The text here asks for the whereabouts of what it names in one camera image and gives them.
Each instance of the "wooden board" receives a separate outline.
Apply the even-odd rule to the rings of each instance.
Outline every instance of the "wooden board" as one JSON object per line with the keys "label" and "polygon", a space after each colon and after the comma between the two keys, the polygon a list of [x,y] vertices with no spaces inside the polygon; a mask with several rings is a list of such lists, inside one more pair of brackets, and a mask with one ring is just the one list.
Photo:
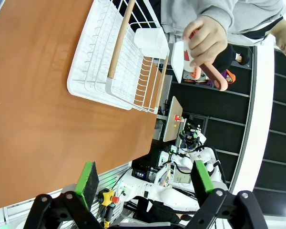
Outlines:
{"label": "wooden board", "polygon": [[182,116],[182,107],[175,96],[173,96],[170,112],[165,126],[163,141],[168,142],[177,138],[180,122],[175,121],[175,115]]}
{"label": "wooden board", "polygon": [[150,111],[153,112],[156,106],[156,99],[158,94],[158,88],[161,79],[161,72],[158,71],[158,74],[154,74],[157,71],[156,64],[151,62],[151,58],[144,57],[141,69],[141,75],[139,78],[139,83],[135,96],[135,105],[150,107]]}
{"label": "wooden board", "polygon": [[67,91],[91,4],[9,0],[0,11],[0,207],[75,183],[87,160],[101,173],[149,152],[156,115]]}

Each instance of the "screw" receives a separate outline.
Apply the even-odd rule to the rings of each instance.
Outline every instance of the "screw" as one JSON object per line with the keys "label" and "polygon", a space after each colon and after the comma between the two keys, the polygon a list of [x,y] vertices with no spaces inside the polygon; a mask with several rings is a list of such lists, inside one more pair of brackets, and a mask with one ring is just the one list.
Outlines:
{"label": "screw", "polygon": [[72,196],[72,194],[67,194],[67,195],[66,195],[66,198],[67,198],[67,199],[72,199],[73,196]]}
{"label": "screw", "polygon": [[247,199],[249,196],[248,196],[247,193],[244,192],[244,193],[242,194],[242,197],[245,198],[245,199]]}
{"label": "screw", "polygon": [[218,190],[218,191],[216,191],[216,194],[221,197],[223,195],[223,192]]}

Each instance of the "white cup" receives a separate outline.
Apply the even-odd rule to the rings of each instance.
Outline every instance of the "white cup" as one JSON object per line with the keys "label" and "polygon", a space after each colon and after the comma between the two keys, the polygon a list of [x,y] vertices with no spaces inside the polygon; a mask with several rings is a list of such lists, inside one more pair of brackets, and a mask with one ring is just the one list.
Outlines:
{"label": "white cup", "polygon": [[168,43],[162,28],[137,29],[134,43],[144,56],[165,59]]}

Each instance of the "sleeve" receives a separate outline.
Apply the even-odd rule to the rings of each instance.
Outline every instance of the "sleeve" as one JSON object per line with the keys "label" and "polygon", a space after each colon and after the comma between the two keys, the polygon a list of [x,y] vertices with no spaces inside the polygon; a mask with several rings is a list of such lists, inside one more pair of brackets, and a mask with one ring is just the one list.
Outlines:
{"label": "sleeve", "polygon": [[217,21],[225,29],[234,23],[233,8],[238,0],[193,0],[197,15],[204,15]]}
{"label": "sleeve", "polygon": [[225,50],[219,53],[213,63],[213,66],[222,73],[224,70],[228,69],[232,61],[235,60],[236,52],[233,50],[231,44],[228,44]]}

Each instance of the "white dish rack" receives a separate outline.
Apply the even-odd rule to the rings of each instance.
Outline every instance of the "white dish rack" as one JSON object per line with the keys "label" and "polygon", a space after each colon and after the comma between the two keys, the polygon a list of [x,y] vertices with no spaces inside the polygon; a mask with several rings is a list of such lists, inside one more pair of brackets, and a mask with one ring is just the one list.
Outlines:
{"label": "white dish rack", "polygon": [[68,76],[72,95],[125,110],[158,112],[168,57],[160,73],[161,59],[144,57],[133,42],[135,26],[160,28],[149,1],[143,2],[153,21],[135,0],[93,1]]}

